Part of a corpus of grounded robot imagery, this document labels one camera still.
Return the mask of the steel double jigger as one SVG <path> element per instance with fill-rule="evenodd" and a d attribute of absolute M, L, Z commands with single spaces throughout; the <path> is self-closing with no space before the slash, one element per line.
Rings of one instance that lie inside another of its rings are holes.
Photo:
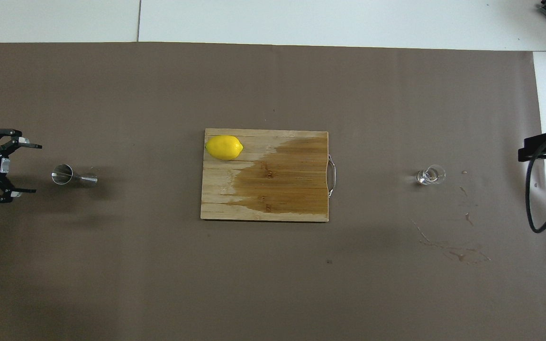
<path fill-rule="evenodd" d="M 59 186 L 71 186 L 77 188 L 95 187 L 99 181 L 93 172 L 77 173 L 68 164 L 59 164 L 51 172 L 51 179 Z"/>

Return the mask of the small clear glass cup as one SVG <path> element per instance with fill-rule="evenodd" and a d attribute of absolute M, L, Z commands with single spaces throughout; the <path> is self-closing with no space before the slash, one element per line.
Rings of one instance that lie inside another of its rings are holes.
<path fill-rule="evenodd" d="M 415 179 L 418 184 L 423 186 L 441 184 L 446 180 L 446 170 L 438 164 L 433 164 L 426 169 L 419 170 Z"/>

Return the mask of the yellow lemon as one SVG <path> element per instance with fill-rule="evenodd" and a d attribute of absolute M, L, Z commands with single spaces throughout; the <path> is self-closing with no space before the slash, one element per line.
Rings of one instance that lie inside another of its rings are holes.
<path fill-rule="evenodd" d="M 204 149 L 216 159 L 230 161 L 242 153 L 244 146 L 236 136 L 217 135 L 205 143 Z"/>

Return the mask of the wooden cutting board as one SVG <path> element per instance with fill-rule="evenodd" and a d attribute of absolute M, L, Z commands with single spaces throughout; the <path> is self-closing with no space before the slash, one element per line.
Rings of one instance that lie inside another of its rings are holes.
<path fill-rule="evenodd" d="M 232 135 L 243 150 L 223 161 L 203 155 L 203 220 L 326 223 L 336 185 L 327 131 L 205 129 Z"/>

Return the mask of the brown paper table mat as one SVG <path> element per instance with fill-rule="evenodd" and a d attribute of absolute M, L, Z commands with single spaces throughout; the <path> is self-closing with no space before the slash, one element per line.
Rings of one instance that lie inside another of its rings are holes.
<path fill-rule="evenodd" d="M 0 127 L 43 145 L 0 204 L 0 341 L 546 341 L 531 52 L 0 44 Z M 329 222 L 202 220 L 218 127 L 327 131 Z"/>

